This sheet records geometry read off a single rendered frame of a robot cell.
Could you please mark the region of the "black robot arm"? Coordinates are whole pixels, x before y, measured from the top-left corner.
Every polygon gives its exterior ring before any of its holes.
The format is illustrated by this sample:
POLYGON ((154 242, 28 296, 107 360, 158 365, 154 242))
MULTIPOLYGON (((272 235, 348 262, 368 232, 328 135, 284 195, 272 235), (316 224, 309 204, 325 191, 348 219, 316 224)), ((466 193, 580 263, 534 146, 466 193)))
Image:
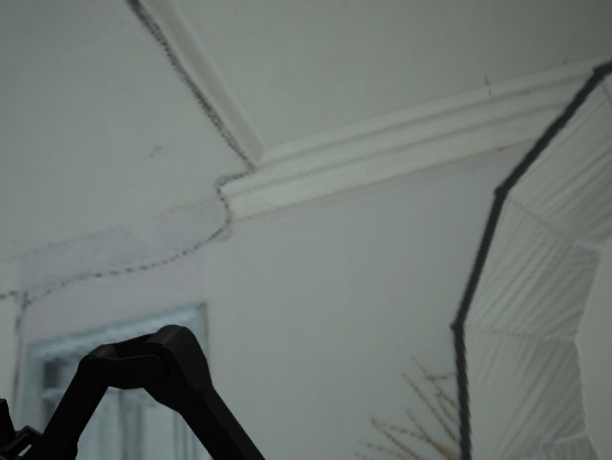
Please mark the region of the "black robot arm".
POLYGON ((0 460, 75 460, 81 433, 109 386, 144 388, 177 411, 214 460, 265 460, 216 391, 194 334, 178 325, 84 356, 43 434, 30 426, 14 431, 0 399, 0 460))

